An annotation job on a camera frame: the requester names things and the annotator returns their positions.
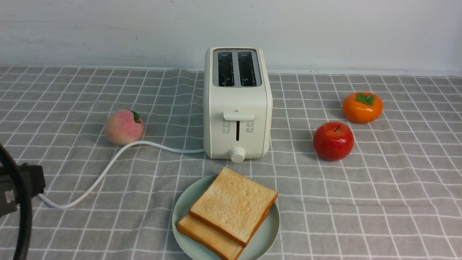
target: white toaster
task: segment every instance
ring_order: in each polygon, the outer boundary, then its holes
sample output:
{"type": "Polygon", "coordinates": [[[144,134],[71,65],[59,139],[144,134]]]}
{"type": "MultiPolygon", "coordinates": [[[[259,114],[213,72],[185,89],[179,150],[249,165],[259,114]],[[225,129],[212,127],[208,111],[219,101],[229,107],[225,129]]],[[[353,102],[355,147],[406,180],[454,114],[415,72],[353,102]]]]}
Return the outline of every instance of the white toaster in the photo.
{"type": "Polygon", "coordinates": [[[242,162],[268,153],[273,96],[260,48],[209,48],[203,97],[208,157],[242,162]]]}

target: toaster slot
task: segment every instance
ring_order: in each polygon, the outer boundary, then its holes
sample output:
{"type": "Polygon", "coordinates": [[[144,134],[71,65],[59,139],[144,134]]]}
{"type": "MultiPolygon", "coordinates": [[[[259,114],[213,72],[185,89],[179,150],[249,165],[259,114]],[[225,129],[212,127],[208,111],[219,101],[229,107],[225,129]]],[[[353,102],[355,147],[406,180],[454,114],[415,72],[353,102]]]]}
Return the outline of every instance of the toaster slot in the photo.
{"type": "Polygon", "coordinates": [[[239,125],[240,121],[236,121],[236,141],[239,141],[239,125]]]}
{"type": "Polygon", "coordinates": [[[234,68],[230,51],[218,53],[218,85],[220,87],[234,86],[234,68]]]}
{"type": "Polygon", "coordinates": [[[237,60],[239,62],[239,75],[241,79],[241,86],[255,87],[257,85],[255,76],[255,65],[250,51],[240,51],[237,53],[237,60]]]}

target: red apple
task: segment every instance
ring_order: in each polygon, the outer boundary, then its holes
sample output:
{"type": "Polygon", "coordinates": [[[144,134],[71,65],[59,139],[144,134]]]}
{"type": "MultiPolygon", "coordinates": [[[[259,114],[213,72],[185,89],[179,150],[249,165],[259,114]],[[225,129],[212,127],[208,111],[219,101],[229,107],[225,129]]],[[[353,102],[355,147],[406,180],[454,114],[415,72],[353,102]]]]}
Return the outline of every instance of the red apple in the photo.
{"type": "Polygon", "coordinates": [[[318,156],[326,161],[342,160],[353,150],[353,133],[344,123],[327,122],[313,135],[313,146],[318,156]]]}

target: white power cord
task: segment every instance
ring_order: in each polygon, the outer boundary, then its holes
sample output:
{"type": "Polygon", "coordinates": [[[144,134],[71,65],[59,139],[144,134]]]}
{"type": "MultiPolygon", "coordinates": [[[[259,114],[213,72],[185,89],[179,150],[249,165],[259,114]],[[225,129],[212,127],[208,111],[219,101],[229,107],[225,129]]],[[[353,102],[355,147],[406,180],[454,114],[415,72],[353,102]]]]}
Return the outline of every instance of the white power cord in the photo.
{"type": "Polygon", "coordinates": [[[53,208],[57,208],[57,209],[68,209],[70,207],[73,207],[75,206],[77,203],[79,203],[80,201],[82,201],[83,199],[85,199],[85,197],[90,194],[90,192],[93,191],[93,189],[99,184],[99,182],[106,176],[106,173],[109,171],[109,169],[111,168],[111,166],[114,164],[114,162],[117,160],[117,158],[120,156],[120,154],[123,153],[123,151],[125,151],[126,149],[128,149],[129,147],[132,147],[134,145],[137,145],[137,144],[146,144],[146,145],[150,145],[150,146],[154,146],[154,147],[157,147],[157,148],[160,148],[160,149],[164,149],[164,150],[167,150],[167,151],[170,151],[170,152],[174,152],[174,153],[179,153],[179,154],[195,154],[195,153],[202,153],[205,151],[205,149],[199,149],[199,150],[182,150],[182,149],[175,149],[175,148],[170,148],[170,147],[166,147],[164,145],[161,145],[161,144],[158,144],[158,143],[155,143],[155,142],[148,142],[148,141],[135,141],[135,142],[132,142],[132,143],[129,143],[127,144],[126,146],[122,147],[122,149],[120,149],[117,154],[112,158],[112,160],[109,162],[109,164],[106,166],[106,168],[103,170],[103,172],[101,173],[101,175],[98,177],[98,179],[91,185],[91,187],[84,193],[82,194],[80,197],[78,197],[76,200],[74,200],[73,202],[69,203],[69,204],[66,204],[66,205],[60,205],[60,204],[56,204],[54,203],[53,201],[51,201],[49,198],[47,198],[45,195],[43,194],[39,194],[38,196],[48,205],[50,205],[51,207],[53,208]]]}

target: bread crust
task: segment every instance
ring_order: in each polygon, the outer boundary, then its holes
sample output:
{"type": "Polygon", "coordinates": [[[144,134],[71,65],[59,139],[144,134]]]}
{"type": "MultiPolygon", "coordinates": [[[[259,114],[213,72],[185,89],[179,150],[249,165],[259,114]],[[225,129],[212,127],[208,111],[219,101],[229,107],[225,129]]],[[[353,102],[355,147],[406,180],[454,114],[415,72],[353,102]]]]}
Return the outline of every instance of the bread crust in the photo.
{"type": "Polygon", "coordinates": [[[192,240],[196,241],[197,243],[205,246],[207,249],[209,249],[210,251],[212,251],[213,253],[215,253],[219,258],[221,258],[222,260],[236,260],[239,258],[239,256],[242,254],[242,251],[245,249],[244,247],[241,248],[241,250],[239,251],[239,253],[237,253],[236,257],[235,258],[227,258],[224,254],[222,254],[217,248],[215,248],[213,246],[213,244],[209,243],[208,241],[206,240],[203,240],[201,239],[199,236],[197,236],[196,234],[190,232],[186,227],[183,227],[182,225],[180,225],[179,223],[177,223],[176,225],[176,228],[178,229],[178,231],[180,231],[181,233],[183,233],[185,236],[191,238],[192,240]]]}
{"type": "Polygon", "coordinates": [[[251,232],[251,235],[249,236],[249,238],[247,239],[247,241],[241,241],[240,239],[234,237],[232,234],[230,234],[229,232],[227,232],[226,230],[224,230],[223,228],[221,228],[220,226],[206,220],[205,218],[203,218],[202,216],[198,215],[198,214],[195,214],[191,208],[193,208],[195,206],[195,204],[202,198],[202,196],[204,196],[204,194],[202,194],[192,205],[191,207],[189,208],[189,215],[202,221],[203,223],[205,223],[206,225],[209,225],[211,227],[213,227],[214,229],[216,229],[217,231],[221,232],[222,234],[224,234],[225,236],[227,236],[228,238],[232,239],[233,241],[235,241],[237,244],[241,245],[242,247],[246,247],[247,244],[249,243],[249,241],[251,240],[252,236],[255,234],[255,232],[258,230],[258,228],[261,226],[261,224],[263,223],[263,221],[265,220],[265,218],[267,217],[267,215],[269,214],[269,210],[271,209],[271,207],[273,206],[275,200],[277,199],[278,197],[278,192],[275,191],[275,196],[269,201],[268,205],[266,206],[265,210],[263,211],[264,213],[261,215],[260,219],[258,220],[258,222],[256,223],[256,225],[254,226],[252,232],[251,232]]]}

